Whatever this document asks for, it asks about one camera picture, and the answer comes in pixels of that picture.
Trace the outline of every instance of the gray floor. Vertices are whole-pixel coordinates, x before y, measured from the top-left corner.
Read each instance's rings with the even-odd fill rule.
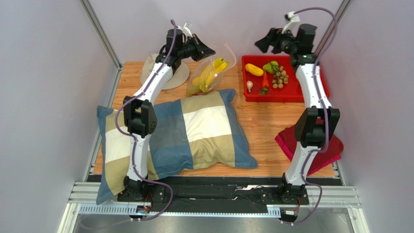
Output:
[[[301,208],[299,219],[309,214],[308,209]],[[112,223],[126,220],[126,216],[117,215],[88,215],[78,216],[78,220],[88,227],[104,227]],[[118,226],[100,230],[89,231],[77,224],[75,233],[87,232],[156,232],[156,233],[353,233],[349,215],[343,209],[318,209],[304,224],[286,226],[280,224],[275,218],[250,217],[178,217],[160,216],[148,222],[127,222]]]

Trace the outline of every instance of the tray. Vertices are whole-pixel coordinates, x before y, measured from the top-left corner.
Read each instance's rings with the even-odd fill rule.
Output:
[[[247,72],[244,66],[248,63],[253,64],[259,68],[262,68],[266,63],[269,61],[277,61],[280,66],[284,67],[284,70],[289,75],[289,83],[284,84],[283,88],[273,89],[272,87],[269,88],[269,91],[266,95],[259,95],[261,90],[261,82],[263,77],[257,77],[249,72]],[[244,86],[244,96],[246,96],[247,102],[295,102],[295,103],[303,103],[303,95],[302,90],[300,88],[299,81],[296,79],[296,76],[293,71],[293,67],[290,65],[290,57],[289,56],[253,56],[253,55],[246,55],[241,57],[241,65],[242,65],[242,72],[243,72],[243,86]],[[325,82],[325,78],[322,72],[322,67],[320,70],[321,73],[321,80],[324,86],[325,94],[329,98],[329,90]],[[269,79],[270,85],[272,84],[272,74],[268,73],[267,77]],[[246,82],[252,81],[253,87],[251,92],[248,93]]]

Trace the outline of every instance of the garlic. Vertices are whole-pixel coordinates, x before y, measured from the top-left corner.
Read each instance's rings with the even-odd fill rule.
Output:
[[[252,87],[253,87],[253,83],[252,83],[252,81],[247,81],[247,82],[246,82],[246,85],[247,85],[247,91],[250,93],[250,91],[251,91],[251,89],[252,89]]]

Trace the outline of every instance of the dark red towel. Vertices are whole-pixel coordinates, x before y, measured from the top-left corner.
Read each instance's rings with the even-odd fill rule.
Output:
[[[290,161],[293,159],[294,152],[296,150],[296,139],[294,138],[294,125],[286,128],[279,133],[275,138],[276,142],[285,152],[286,156]],[[344,150],[344,145],[335,135],[332,136],[329,141],[329,148],[325,153],[318,153],[313,159],[312,165],[310,166],[308,175],[311,175],[328,164],[331,164],[341,159],[341,152]]]

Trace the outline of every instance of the carrot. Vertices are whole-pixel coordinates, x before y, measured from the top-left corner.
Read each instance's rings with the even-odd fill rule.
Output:
[[[270,84],[269,81],[267,80],[267,72],[265,71],[263,73],[263,81],[261,82],[261,91],[259,93],[259,95],[266,95],[266,93],[269,91]]]

